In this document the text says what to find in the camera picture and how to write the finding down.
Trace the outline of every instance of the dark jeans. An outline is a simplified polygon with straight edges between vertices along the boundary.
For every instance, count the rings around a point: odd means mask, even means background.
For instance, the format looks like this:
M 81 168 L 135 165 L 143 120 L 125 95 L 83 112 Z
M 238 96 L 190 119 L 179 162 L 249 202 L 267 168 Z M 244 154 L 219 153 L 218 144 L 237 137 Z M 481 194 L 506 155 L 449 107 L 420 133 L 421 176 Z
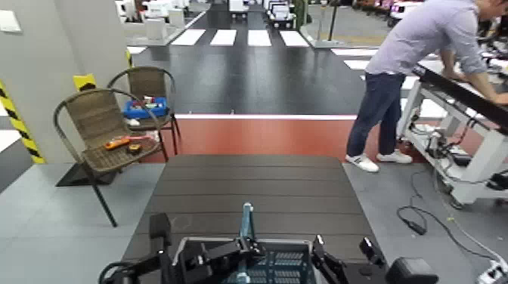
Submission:
M 382 155 L 393 153 L 397 142 L 397 122 L 401 118 L 401 87 L 405 78 L 404 74 L 365 73 L 367 90 L 349 134 L 349 156 L 358 156 L 364 152 L 367 136 L 379 122 L 379 152 Z

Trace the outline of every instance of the dark table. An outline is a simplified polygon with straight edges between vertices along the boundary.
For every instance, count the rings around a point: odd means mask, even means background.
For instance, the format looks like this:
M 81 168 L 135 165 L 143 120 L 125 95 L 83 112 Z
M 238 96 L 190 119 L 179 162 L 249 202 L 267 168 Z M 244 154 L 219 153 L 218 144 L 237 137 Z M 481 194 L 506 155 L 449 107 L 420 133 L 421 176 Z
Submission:
M 358 249 L 364 236 L 375 242 L 338 159 L 183 155 L 164 168 L 124 259 L 150 251 L 152 214 L 165 212 L 172 221 L 174 253 L 185 236 L 237 236 L 244 202 L 254 206 L 259 238 L 312 241 L 319 233 L 327 251 L 346 261 L 365 261 Z

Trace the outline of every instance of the yellow black warning stripe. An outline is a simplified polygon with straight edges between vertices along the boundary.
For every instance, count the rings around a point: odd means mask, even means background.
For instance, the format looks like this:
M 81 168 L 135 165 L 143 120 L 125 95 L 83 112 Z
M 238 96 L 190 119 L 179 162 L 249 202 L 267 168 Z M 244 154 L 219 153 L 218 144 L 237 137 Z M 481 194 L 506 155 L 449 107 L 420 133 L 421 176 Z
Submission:
M 17 114 L 16 107 L 14 107 L 14 103 L 12 102 L 5 86 L 0 81 L 0 102 L 5 108 L 5 111 L 11 118 L 11 124 L 16 130 L 20 132 L 21 140 L 25 145 L 26 149 L 30 153 L 32 160 L 36 164 L 45 164 L 46 161 L 41 156 L 39 149 L 37 148 L 36 142 L 32 139 L 28 129 L 25 126 L 25 122 L 20 118 Z
M 97 87 L 93 74 L 73 76 L 73 81 L 78 91 L 86 91 Z
M 134 64 L 132 63 L 132 55 L 131 53 L 129 52 L 129 50 L 125 50 L 125 57 L 127 58 L 127 62 L 129 63 L 129 67 L 132 68 L 134 67 Z

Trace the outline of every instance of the man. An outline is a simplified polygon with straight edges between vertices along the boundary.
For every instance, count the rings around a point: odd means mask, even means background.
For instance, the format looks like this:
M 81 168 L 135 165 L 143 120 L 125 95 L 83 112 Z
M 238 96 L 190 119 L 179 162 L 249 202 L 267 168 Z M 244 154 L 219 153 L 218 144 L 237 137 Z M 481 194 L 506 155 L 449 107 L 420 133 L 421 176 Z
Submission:
M 488 81 L 475 37 L 479 19 L 500 17 L 507 10 L 508 0 L 429 0 L 398 23 L 365 69 L 367 90 L 349 134 L 346 160 L 365 171 L 379 171 L 363 152 L 369 131 L 381 122 L 377 159 L 412 162 L 410 156 L 395 149 L 401 86 L 405 74 L 438 49 L 444 64 L 443 76 L 467 80 L 485 98 L 508 104 L 508 94 L 497 94 Z M 464 74 L 454 72 L 455 55 Z

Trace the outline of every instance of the power strip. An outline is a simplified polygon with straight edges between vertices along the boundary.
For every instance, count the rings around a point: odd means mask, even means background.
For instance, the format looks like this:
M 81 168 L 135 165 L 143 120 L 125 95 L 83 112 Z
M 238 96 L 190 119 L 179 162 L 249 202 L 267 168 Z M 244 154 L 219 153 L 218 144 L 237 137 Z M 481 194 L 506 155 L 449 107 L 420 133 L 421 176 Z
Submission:
M 491 267 L 478 276 L 478 284 L 507 284 L 508 266 L 500 262 L 491 261 Z

